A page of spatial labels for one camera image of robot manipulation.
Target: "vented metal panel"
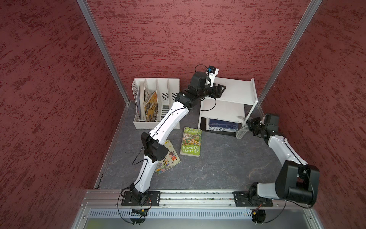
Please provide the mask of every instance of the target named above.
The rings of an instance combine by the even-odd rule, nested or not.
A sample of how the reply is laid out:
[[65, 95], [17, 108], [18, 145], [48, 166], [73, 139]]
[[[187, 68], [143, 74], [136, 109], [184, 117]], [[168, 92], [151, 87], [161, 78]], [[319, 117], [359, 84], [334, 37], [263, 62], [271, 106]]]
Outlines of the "vented metal panel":
[[175, 100], [175, 98], [177, 97], [178, 93], [176, 92], [172, 92], [172, 99]]
[[161, 96], [162, 96], [164, 101], [168, 101], [169, 98], [168, 98], [168, 93], [167, 92], [162, 92]]
[[[140, 218], [131, 214], [132, 209], [120, 209], [123, 218]], [[117, 209], [91, 209], [89, 218], [119, 218]], [[148, 218], [187, 218], [187, 219], [252, 219], [247, 209], [150, 209]]]

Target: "children's picture book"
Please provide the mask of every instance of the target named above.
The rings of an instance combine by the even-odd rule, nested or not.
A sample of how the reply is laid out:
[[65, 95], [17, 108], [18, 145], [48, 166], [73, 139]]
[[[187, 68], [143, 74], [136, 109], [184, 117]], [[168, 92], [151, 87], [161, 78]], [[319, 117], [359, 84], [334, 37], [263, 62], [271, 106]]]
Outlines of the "children's picture book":
[[139, 91], [138, 91], [138, 100], [136, 99], [137, 102], [137, 108], [140, 112], [140, 121], [145, 121], [145, 109], [144, 109], [144, 105], [145, 105], [145, 82], [141, 81], [140, 82], [140, 87], [139, 87]]
[[156, 166], [155, 172], [157, 174], [163, 173], [180, 163], [178, 154], [169, 139], [165, 141], [164, 146], [168, 149], [168, 154], [162, 161], [159, 161], [158, 165]]
[[145, 105], [145, 122], [155, 122], [158, 116], [158, 97], [154, 92]]
[[202, 130], [184, 127], [180, 154], [199, 157], [201, 140]]

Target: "book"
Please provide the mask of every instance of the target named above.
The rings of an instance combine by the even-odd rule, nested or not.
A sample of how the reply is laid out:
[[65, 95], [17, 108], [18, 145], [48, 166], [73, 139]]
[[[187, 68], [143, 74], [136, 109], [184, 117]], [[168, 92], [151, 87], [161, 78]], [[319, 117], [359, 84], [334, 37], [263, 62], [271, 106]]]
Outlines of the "book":
[[154, 92], [145, 104], [145, 122], [155, 122], [158, 116], [158, 97]]
[[169, 139], [165, 141], [164, 146], [168, 149], [168, 154], [156, 166], [155, 172], [157, 174], [163, 173], [180, 163], [178, 154]]
[[224, 120], [217, 120], [217, 119], [209, 118], [208, 125], [211, 127], [214, 127], [214, 128], [238, 130], [237, 122], [228, 122], [228, 121], [224, 121]]
[[206, 119], [206, 130], [224, 131], [224, 132], [237, 132], [239, 124], [236, 122], [228, 122], [217, 119]]
[[199, 157], [201, 141], [202, 130], [184, 127], [180, 154]]
[[140, 121], [145, 121], [146, 115], [145, 115], [145, 82], [141, 81], [140, 82], [140, 87], [139, 87], [139, 100], [137, 101], [139, 103], [140, 106], [138, 106], [139, 109], [139, 113], [140, 113]]
[[140, 121], [141, 121], [140, 86], [137, 89], [137, 93], [135, 96], [135, 103], [136, 103], [136, 110], [137, 110], [137, 113], [139, 114]]

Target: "red textured wall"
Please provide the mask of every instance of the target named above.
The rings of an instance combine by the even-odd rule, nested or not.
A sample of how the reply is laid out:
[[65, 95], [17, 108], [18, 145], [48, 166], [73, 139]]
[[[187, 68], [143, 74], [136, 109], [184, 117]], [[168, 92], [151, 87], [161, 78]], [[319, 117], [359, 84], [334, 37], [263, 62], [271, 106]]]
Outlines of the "red textured wall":
[[262, 104], [319, 168], [326, 228], [366, 225], [365, 38], [365, 1], [323, 0]]
[[180, 78], [194, 67], [255, 79], [258, 94], [310, 0], [89, 0], [128, 94], [134, 78]]
[[123, 99], [76, 1], [2, 1], [0, 29], [0, 228], [69, 228]]

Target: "65-storey treehouse book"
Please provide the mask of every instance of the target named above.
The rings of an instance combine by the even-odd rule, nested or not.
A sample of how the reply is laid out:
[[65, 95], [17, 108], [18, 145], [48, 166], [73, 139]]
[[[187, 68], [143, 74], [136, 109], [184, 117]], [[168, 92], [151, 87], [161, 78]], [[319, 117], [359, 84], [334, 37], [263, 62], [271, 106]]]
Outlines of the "65-storey treehouse book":
[[199, 157], [201, 140], [202, 130], [184, 127], [180, 154]]

